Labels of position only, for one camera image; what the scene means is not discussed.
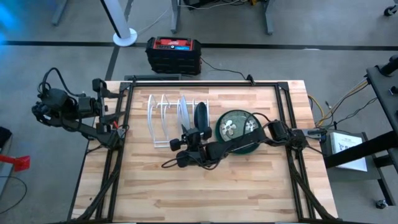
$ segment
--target plate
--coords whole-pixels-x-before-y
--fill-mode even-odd
[[[244,110],[232,110],[223,114],[216,124],[216,138],[218,142],[226,142],[234,138],[252,132],[256,128],[261,128],[260,121],[252,116],[248,119],[246,125],[245,120],[250,116],[250,113]],[[247,154],[257,149],[259,145],[253,144],[242,149],[233,151],[235,154]]]
[[[184,125],[186,129],[190,129],[191,122],[189,119],[187,101],[185,100],[185,96],[182,96],[181,98],[180,108],[181,108],[181,124]]]

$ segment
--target label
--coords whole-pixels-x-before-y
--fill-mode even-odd
[[[175,47],[176,50],[189,50],[189,47],[181,47],[181,46],[177,46]]]

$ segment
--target table leg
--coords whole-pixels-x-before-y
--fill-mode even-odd
[[[379,183],[381,192],[383,193],[384,199],[386,200],[386,203],[389,206],[395,206],[396,202],[394,200],[394,198],[392,197],[391,191],[388,188],[388,185],[386,183],[386,180],[384,178],[384,175],[382,174],[382,172],[379,172],[381,178],[377,180],[377,182]]]
[[[264,8],[264,18],[266,22],[266,33],[272,35],[274,33],[274,26],[272,25],[272,20],[270,17],[269,7],[274,3],[275,0],[266,0],[262,2],[262,7]]]
[[[390,131],[362,144],[325,157],[325,165],[326,168],[335,167],[397,146],[397,134],[395,131]]]
[[[172,28],[173,34],[177,33],[178,21],[180,19],[180,0],[172,0]]]
[[[52,16],[51,23],[57,26],[60,23],[60,19],[62,17],[63,12],[65,11],[65,7],[67,6],[68,0],[61,0],[58,4],[54,15]]]

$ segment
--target red object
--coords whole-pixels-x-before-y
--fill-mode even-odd
[[[14,165],[14,171],[22,171],[29,169],[30,167],[30,156],[22,156],[19,158],[13,158],[8,156],[0,155],[0,162],[7,162]]]
[[[176,47],[189,47],[189,50],[192,50],[193,40],[178,38],[174,39],[171,37],[158,37],[153,46],[154,49],[159,50],[173,50],[176,49]]]
[[[117,122],[116,122],[116,121],[113,121],[113,124],[114,124],[114,126],[116,127],[116,129],[118,129],[118,128],[119,128],[119,125],[117,124]]]

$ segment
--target white pole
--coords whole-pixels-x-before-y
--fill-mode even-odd
[[[101,3],[115,31],[113,42],[121,47],[127,47],[135,43],[138,36],[137,32],[128,27],[119,1],[101,0]]]

